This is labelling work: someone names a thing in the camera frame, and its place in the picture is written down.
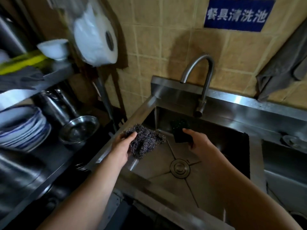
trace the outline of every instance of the drain cover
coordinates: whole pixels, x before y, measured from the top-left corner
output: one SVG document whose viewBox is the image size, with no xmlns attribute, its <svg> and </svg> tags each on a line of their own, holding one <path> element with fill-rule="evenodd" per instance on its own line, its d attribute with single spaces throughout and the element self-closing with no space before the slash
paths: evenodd
<svg viewBox="0 0 307 230">
<path fill-rule="evenodd" d="M 176 178 L 186 178 L 190 174 L 190 166 L 182 159 L 174 160 L 170 169 Z"/>
</svg>

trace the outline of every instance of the person's left hand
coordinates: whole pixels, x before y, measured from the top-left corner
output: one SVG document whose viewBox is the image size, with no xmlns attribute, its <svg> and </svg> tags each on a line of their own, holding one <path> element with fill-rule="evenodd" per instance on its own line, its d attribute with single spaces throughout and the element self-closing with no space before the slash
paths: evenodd
<svg viewBox="0 0 307 230">
<path fill-rule="evenodd" d="M 115 160 L 115 163 L 122 168 L 128 161 L 128 150 L 130 143 L 136 138 L 137 133 L 133 132 L 127 138 L 124 134 L 118 135 L 112 143 L 110 157 Z"/>
</svg>

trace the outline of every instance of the hand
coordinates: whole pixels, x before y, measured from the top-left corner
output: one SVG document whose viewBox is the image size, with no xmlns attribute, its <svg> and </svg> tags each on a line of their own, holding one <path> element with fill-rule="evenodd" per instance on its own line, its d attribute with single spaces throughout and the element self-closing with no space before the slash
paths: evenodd
<svg viewBox="0 0 307 230">
<path fill-rule="evenodd" d="M 117 136 L 112 143 L 112 149 L 109 156 L 115 160 L 116 165 L 122 168 L 128 161 L 128 150 L 130 143 L 136 138 L 137 133 L 133 132 L 127 138 L 124 134 Z"/>
<path fill-rule="evenodd" d="M 183 128 L 182 131 L 192 136 L 193 143 L 190 144 L 190 150 L 199 158 L 202 158 L 206 153 L 218 151 L 205 134 L 185 128 Z"/>
</svg>

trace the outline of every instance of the beige tiled wall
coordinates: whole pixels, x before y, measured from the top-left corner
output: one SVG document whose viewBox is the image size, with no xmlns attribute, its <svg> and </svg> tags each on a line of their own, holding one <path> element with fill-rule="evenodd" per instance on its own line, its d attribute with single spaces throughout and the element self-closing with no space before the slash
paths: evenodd
<svg viewBox="0 0 307 230">
<path fill-rule="evenodd" d="M 129 67 L 119 70 L 128 117 L 150 95 L 152 75 L 179 80 L 192 57 L 211 54 L 212 88 L 245 96 L 256 93 L 255 76 L 307 17 L 307 0 L 276 0 L 262 32 L 203 28 L 209 0 L 108 0 L 126 41 Z M 206 61 L 188 82 L 203 85 Z M 119 106 L 112 80 L 106 83 Z M 307 108 L 307 79 L 272 94 L 270 101 Z"/>
</svg>

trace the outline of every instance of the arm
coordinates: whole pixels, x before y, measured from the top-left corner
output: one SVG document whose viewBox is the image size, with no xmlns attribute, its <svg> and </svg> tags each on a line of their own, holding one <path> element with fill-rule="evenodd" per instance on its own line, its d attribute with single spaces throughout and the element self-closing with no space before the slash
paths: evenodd
<svg viewBox="0 0 307 230">
<path fill-rule="evenodd" d="M 91 176 L 38 229 L 96 229 L 120 170 L 128 160 L 129 144 L 136 135 L 134 132 L 126 139 L 118 136 L 111 152 Z"/>
<path fill-rule="evenodd" d="M 193 137 L 191 151 L 204 163 L 209 181 L 237 230 L 302 229 L 285 209 L 238 171 L 205 134 L 190 129 L 183 131 Z"/>
</svg>

